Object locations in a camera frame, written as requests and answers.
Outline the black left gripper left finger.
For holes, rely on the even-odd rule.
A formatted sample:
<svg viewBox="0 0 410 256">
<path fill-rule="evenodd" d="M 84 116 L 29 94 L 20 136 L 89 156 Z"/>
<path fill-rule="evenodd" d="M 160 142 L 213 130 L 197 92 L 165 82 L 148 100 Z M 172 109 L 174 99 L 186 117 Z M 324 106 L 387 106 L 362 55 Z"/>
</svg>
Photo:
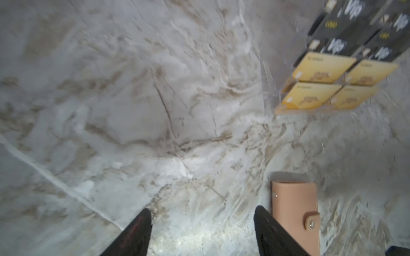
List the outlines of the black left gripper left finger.
<svg viewBox="0 0 410 256">
<path fill-rule="evenodd" d="M 152 232 L 152 215 L 144 208 L 100 256 L 146 256 Z"/>
</svg>

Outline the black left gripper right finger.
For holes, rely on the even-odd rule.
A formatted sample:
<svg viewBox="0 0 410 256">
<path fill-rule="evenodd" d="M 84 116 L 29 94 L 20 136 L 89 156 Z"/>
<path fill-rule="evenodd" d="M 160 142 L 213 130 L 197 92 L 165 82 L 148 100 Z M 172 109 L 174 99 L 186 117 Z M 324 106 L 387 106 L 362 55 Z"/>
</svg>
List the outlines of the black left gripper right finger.
<svg viewBox="0 0 410 256">
<path fill-rule="evenodd" d="M 260 256 L 309 255 L 261 205 L 255 209 L 254 225 Z"/>
</svg>

